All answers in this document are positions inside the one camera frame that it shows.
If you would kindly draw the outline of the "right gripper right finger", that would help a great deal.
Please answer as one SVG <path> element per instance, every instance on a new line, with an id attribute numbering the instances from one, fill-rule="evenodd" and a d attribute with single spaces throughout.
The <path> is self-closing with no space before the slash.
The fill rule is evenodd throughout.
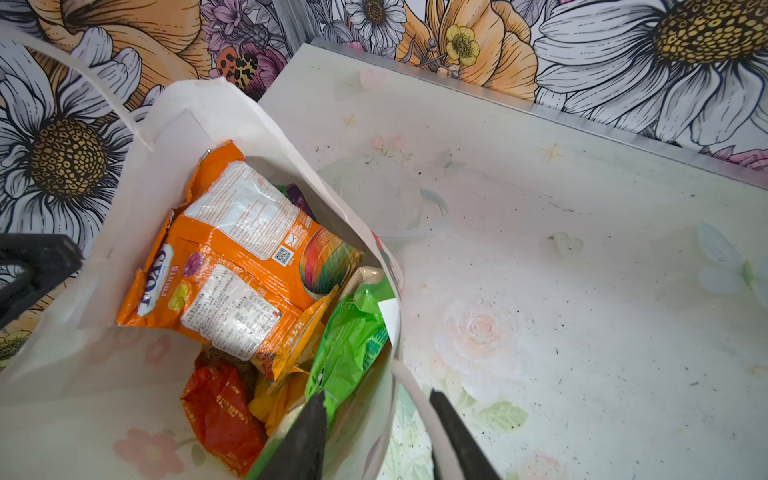
<path id="1" fill-rule="evenodd" d="M 459 471 L 463 478 L 467 480 L 500 480 L 501 477 L 447 396 L 439 390 L 432 390 L 429 401 L 446 431 L 451 450 L 457 457 Z"/>

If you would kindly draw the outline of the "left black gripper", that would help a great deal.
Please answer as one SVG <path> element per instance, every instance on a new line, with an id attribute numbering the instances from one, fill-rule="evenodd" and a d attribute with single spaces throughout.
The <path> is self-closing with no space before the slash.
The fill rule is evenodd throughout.
<path id="1" fill-rule="evenodd" d="M 1 328 L 76 273 L 78 245 L 61 234 L 1 234 Z"/>

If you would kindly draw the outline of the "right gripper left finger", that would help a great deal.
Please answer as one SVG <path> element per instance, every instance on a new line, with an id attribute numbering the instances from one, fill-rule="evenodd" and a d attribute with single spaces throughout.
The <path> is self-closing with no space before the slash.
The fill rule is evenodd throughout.
<path id="1" fill-rule="evenodd" d="M 256 462 L 257 479 L 321 479 L 328 417 L 325 393 L 311 397 L 286 436 L 270 442 Z"/>

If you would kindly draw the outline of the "small red snack packet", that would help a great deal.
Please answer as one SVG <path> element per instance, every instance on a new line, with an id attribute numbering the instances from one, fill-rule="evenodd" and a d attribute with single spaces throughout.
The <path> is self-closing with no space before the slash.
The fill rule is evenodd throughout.
<path id="1" fill-rule="evenodd" d="M 180 397 L 202 448 L 240 478 L 265 447 L 265 427 L 249 410 L 258 372 L 247 361 L 205 345 Z"/>

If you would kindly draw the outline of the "green Lays chips bag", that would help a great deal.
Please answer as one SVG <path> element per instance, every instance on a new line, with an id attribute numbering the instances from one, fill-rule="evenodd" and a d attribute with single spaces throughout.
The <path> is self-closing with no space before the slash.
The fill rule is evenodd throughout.
<path id="1" fill-rule="evenodd" d="M 328 417 L 321 479 L 373 479 L 383 461 L 394 405 L 390 335 L 400 304 L 386 275 L 361 268 L 334 308 L 314 358 L 304 401 L 285 415 L 270 442 L 286 436 L 313 395 Z"/>

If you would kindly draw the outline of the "white paper gift bag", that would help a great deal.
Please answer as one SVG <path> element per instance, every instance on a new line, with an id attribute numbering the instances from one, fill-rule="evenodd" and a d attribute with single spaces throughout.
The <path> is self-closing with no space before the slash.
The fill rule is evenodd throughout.
<path id="1" fill-rule="evenodd" d="M 278 124 L 223 80 L 179 81 L 135 121 L 83 61 L 3 25 L 1 36 L 77 71 L 132 131 L 117 194 L 77 278 L 48 307 L 1 375 L 5 479 L 138 479 L 141 467 L 178 459 L 185 479 L 227 479 L 217 460 L 192 463 L 196 445 L 180 396 L 199 344 L 178 333 L 116 323 L 134 272 L 160 223 L 183 199 L 198 161 L 232 141 L 269 178 L 296 182 L 317 216 L 381 266 L 394 290 L 398 263 L 328 186 Z"/>

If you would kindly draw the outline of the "orange white snack bag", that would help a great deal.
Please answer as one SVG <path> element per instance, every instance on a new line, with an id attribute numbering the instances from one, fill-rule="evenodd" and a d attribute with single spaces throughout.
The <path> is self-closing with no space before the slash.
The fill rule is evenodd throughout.
<path id="1" fill-rule="evenodd" d="M 166 217 L 117 322 L 177 331 L 279 381 L 306 359 L 310 308 L 362 257 L 225 143 Z"/>

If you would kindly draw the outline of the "yellow mango snack bag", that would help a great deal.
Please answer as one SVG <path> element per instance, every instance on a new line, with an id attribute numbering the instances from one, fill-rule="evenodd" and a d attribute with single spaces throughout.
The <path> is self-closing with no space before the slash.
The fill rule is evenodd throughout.
<path id="1" fill-rule="evenodd" d="M 301 370 L 290 373 L 280 384 L 259 376 L 248 409 L 268 436 L 273 435 L 287 413 L 304 401 L 308 378 L 309 374 Z"/>

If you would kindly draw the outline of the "purple snack bag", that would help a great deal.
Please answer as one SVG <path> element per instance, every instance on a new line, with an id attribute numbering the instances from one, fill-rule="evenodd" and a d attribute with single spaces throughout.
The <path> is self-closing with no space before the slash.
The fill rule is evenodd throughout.
<path id="1" fill-rule="evenodd" d="M 296 184 L 289 184 L 284 187 L 284 195 L 291 201 L 291 203 L 304 212 L 311 219 L 315 220 L 316 217 L 312 211 L 309 203 L 307 202 L 302 191 Z"/>

